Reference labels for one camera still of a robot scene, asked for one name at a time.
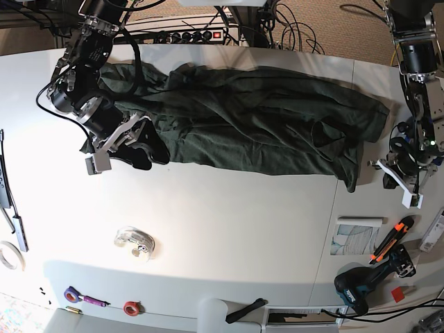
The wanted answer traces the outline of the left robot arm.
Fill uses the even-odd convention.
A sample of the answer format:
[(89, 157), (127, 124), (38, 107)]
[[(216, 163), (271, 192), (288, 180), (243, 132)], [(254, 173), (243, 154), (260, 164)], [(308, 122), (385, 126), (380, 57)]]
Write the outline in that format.
[(443, 161), (443, 69), (432, 8), (435, 1), (385, 1), (382, 9), (398, 59), (402, 91), (411, 116), (391, 136), (385, 158), (369, 165), (384, 172), (385, 189), (400, 187), (402, 204), (420, 208), (422, 189)]

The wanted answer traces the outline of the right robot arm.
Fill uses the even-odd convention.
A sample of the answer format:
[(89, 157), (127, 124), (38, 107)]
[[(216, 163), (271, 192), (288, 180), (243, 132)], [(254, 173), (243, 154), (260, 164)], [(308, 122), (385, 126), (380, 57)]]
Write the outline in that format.
[[(148, 114), (120, 110), (117, 105), (136, 99), (142, 83), (141, 53), (125, 28), (130, 15), (141, 10), (137, 1), (82, 2), (78, 13), (84, 22), (58, 60), (50, 82), (41, 90), (53, 107), (49, 114), (72, 122), (85, 134), (81, 152), (90, 175), (109, 171), (111, 160), (142, 171), (170, 161), (169, 150)], [(103, 89), (99, 84), (101, 69), (118, 35), (131, 45), (135, 56), (134, 78), (125, 92)]]

